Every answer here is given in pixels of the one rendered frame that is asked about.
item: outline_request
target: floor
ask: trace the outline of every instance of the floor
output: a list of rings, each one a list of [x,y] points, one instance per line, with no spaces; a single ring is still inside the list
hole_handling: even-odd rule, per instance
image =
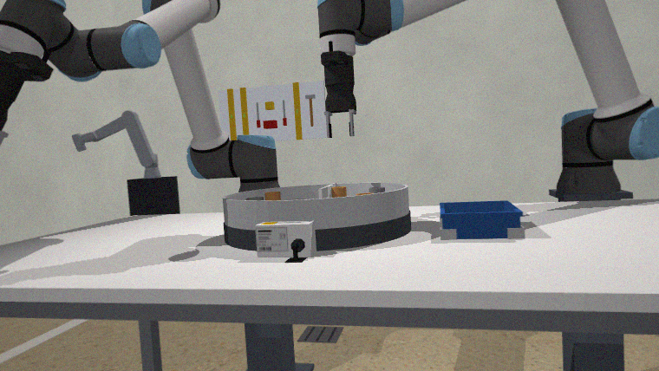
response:
[[[0,354],[69,320],[0,318]],[[562,370],[559,333],[343,327],[337,343],[297,342],[296,361],[315,371]],[[2,371],[141,371],[137,322],[86,321],[0,363]],[[626,335],[626,371],[659,371],[659,336]],[[164,371],[245,371],[239,323],[161,322]]]

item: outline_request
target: circular container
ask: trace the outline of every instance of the circular container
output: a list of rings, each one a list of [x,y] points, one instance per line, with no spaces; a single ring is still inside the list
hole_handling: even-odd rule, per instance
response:
[[[347,196],[332,198],[336,186]],[[261,200],[266,192],[280,192],[281,200]],[[225,241],[244,250],[257,249],[256,225],[263,222],[313,221],[317,251],[381,244],[412,229],[408,187],[393,183],[267,188],[230,194],[223,203]]]

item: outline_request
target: blue plastic bin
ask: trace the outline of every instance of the blue plastic bin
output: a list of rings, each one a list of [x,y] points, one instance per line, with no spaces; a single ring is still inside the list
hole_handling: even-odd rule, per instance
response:
[[[456,230],[458,239],[508,238],[519,228],[523,212],[510,201],[442,202],[441,227]]]

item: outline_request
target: floor grate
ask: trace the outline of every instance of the floor grate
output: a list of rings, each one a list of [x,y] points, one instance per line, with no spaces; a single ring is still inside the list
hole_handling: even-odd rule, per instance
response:
[[[336,342],[343,327],[309,326],[297,339],[298,342]]]

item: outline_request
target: blue joint cap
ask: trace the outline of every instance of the blue joint cap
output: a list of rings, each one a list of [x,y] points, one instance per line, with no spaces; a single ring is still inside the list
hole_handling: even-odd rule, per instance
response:
[[[64,10],[67,9],[67,4],[64,3],[64,0],[50,0],[51,3],[56,3],[57,5],[61,6],[64,8]]]
[[[89,81],[89,80],[95,79],[96,76],[98,76],[98,75],[100,75],[100,74],[101,74],[101,71],[98,71],[98,72],[96,72],[96,73],[93,74],[93,75],[85,76],[85,77],[74,77],[74,76],[69,76],[69,75],[66,75],[66,76],[67,76],[69,79],[73,80],[73,81],[85,82],[85,81]]]
[[[142,0],[142,11],[144,14],[151,11],[151,0]]]
[[[402,18],[405,15],[405,5],[402,0],[391,0],[391,30],[396,31],[402,27]]]
[[[567,124],[572,120],[576,120],[579,117],[583,117],[587,114],[593,114],[593,113],[595,113],[595,109],[584,109],[581,111],[570,112],[569,114],[563,116],[563,123],[561,124],[561,127],[563,127],[563,125]]]
[[[158,63],[161,50],[158,34],[148,24],[131,24],[121,36],[121,53],[133,67],[147,68]]]
[[[275,139],[270,135],[239,135],[237,139],[245,143],[275,149]]]
[[[197,171],[197,168],[194,167],[194,164],[192,163],[192,157],[190,156],[190,147],[187,148],[187,167],[190,168],[190,172],[192,173],[192,175],[194,175],[194,178],[205,179],[204,176]]]
[[[648,109],[636,120],[630,134],[630,153],[635,159],[659,157],[659,108]]]

